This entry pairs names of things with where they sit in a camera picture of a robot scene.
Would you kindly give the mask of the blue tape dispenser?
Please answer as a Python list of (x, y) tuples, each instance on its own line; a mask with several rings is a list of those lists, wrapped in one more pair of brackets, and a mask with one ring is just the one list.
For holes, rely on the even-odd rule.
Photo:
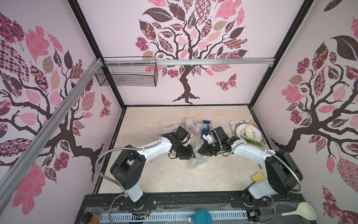
[(205, 126), (201, 131), (201, 139), (205, 141), (204, 135), (206, 132), (209, 132), (209, 124), (211, 124), (211, 121), (203, 120), (202, 122)]

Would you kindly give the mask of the clear bubble wrap sheet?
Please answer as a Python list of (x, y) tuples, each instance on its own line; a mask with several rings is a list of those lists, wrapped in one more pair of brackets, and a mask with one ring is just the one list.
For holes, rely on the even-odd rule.
[(192, 136), (199, 136), (203, 129), (207, 126), (204, 123), (197, 122), (193, 118), (187, 118), (185, 120), (185, 129), (192, 135)]
[(203, 145), (204, 145), (204, 141), (202, 139), (198, 139), (196, 141), (196, 144), (194, 147), (195, 158), (191, 159), (189, 162), (190, 169), (195, 169), (208, 161), (208, 156), (205, 156), (205, 155), (202, 155), (199, 153), (199, 150)]
[(172, 127), (168, 127), (168, 133), (173, 133), (173, 132), (176, 132), (179, 127), (181, 127), (180, 125), (175, 125), (175, 126), (172, 126)]

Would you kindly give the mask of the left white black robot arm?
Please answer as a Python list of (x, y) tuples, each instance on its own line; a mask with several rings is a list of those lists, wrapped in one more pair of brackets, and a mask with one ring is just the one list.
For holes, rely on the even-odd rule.
[(128, 145), (119, 154), (110, 168), (110, 173), (124, 189), (134, 203), (144, 199), (144, 192), (139, 185), (144, 166), (147, 162), (162, 155), (175, 153), (173, 159), (190, 160), (196, 158), (193, 147), (182, 143), (174, 137), (161, 137), (158, 141), (143, 147), (132, 148)]

